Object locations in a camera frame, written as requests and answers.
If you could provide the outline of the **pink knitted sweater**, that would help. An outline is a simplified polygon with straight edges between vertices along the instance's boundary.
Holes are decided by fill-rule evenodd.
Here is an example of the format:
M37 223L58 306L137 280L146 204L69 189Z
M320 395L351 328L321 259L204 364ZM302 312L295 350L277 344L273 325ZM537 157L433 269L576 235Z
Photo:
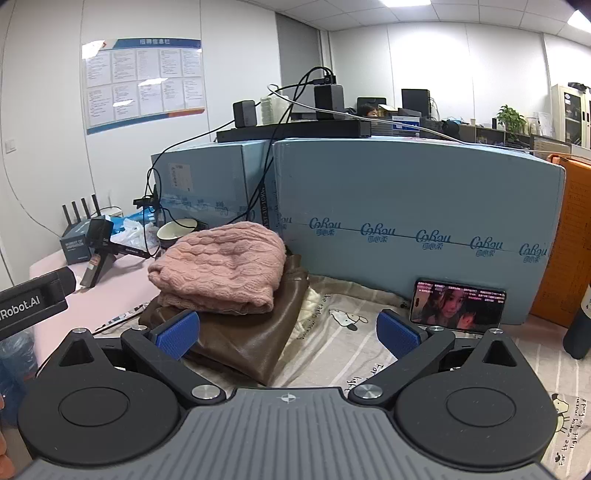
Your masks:
M231 315L273 310L287 252L280 236L253 222L190 233L148 267L158 303Z

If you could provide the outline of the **smartphone with lit screen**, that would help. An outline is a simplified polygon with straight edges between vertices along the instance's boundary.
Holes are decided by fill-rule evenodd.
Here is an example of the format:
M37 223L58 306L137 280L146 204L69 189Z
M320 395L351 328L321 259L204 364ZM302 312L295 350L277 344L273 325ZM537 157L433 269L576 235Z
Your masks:
M420 325L483 334L500 325L506 300L503 290L419 279L410 318Z

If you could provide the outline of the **patterned bed sheet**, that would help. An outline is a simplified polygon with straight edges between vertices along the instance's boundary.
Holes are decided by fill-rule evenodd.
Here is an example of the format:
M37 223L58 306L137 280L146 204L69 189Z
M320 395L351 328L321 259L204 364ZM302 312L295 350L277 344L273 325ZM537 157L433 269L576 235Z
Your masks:
M396 299L352 282L312 277L270 384L349 391L390 366L396 359L379 342L376 319ZM584 478L590 471L590 360L573 359L562 346L565 328L537 317L503 329L545 386L559 415L544 465L559 479Z

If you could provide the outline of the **small dark blue box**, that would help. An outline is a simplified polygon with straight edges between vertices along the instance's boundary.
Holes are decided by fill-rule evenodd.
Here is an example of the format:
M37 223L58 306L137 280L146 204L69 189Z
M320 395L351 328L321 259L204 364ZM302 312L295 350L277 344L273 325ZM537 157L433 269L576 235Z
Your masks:
M66 228L60 238L60 246L68 265L88 262L92 256L91 248L85 243L90 219L83 220Z

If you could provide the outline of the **brown leather garment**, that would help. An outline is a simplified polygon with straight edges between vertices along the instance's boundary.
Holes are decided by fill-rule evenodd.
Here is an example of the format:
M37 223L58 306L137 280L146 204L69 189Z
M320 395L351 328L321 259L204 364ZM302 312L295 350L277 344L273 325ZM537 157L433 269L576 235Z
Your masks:
M273 310L247 315L195 311L200 328L188 356L193 360L205 358L269 385L307 290L308 271L301 265L301 257L288 255L280 287L273 295ZM157 296L140 315L139 323L153 329L183 310L189 309L161 306Z

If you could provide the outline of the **black wifi router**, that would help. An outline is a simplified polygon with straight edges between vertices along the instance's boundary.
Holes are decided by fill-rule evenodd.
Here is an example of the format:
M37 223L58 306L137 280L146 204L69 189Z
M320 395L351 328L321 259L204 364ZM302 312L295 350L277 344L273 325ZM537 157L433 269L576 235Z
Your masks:
M69 204L63 204L61 209L66 222L63 236L70 233L75 227L82 226L84 222L102 215L98 197L95 194L80 200L73 200Z

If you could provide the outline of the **white plastic bag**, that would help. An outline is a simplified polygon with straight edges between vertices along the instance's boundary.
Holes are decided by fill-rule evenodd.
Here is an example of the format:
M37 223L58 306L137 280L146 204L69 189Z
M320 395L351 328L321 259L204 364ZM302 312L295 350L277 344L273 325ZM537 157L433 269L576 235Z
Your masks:
M114 243L153 252L159 246L158 230L151 211L145 215L137 213L127 217L109 217L113 223L110 240Z

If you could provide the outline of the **striped ceramic bowl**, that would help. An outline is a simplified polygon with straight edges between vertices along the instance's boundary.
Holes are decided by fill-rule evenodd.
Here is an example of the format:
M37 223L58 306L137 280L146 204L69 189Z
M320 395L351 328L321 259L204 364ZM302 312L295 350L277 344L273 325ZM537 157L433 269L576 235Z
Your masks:
M193 232L205 230L206 228L207 225L204 222L194 218L171 220L157 230L156 237L160 247L168 249L180 238Z

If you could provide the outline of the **large blue front carton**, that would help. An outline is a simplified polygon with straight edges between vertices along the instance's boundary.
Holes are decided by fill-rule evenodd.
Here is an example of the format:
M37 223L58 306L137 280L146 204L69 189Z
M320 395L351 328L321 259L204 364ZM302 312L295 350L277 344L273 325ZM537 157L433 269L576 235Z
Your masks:
M420 279L506 293L523 323L559 224L566 172L446 141L294 139L273 147L283 240L311 273L411 297Z

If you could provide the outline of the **dark blue vacuum bottle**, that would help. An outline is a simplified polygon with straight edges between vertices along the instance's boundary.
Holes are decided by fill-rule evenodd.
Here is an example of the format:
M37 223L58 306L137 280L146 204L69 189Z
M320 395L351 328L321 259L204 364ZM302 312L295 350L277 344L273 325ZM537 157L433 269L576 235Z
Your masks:
M580 307L564 338L564 350L574 359L583 359L591 346L591 284L588 285Z

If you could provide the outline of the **orange board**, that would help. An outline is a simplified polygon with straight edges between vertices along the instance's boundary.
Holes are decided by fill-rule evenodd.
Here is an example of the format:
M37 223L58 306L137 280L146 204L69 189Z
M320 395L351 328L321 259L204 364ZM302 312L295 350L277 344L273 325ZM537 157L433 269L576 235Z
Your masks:
M558 229L531 314L569 327L590 283L590 165L569 156L549 160L566 171Z

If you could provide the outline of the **blue rear carton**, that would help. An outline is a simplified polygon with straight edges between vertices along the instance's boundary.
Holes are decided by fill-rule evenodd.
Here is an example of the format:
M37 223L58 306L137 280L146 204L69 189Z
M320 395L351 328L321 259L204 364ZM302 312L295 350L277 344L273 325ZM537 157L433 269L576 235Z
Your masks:
M270 142L211 143L151 157L160 204L179 221L209 227L232 219L280 232Z

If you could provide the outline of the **green potted plant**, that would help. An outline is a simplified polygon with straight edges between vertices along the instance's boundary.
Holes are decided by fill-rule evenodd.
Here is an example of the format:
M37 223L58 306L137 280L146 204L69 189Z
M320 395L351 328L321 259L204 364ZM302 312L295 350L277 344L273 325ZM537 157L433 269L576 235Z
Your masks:
M510 134L522 135L527 131L525 117L508 105L500 107L496 118L504 126L505 131Z

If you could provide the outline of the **white glass cabinet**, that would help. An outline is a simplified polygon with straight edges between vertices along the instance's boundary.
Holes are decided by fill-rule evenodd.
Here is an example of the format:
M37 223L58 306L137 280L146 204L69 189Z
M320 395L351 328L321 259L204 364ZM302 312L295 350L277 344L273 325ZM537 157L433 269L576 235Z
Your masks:
M570 82L551 87L552 119L559 141L590 148L590 88Z

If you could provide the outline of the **wall poster with blue border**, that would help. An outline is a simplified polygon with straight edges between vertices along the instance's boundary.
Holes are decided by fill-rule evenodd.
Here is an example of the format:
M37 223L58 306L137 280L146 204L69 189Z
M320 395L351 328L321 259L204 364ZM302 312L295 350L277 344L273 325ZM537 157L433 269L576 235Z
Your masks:
M205 112L198 39L95 40L81 48L88 135Z

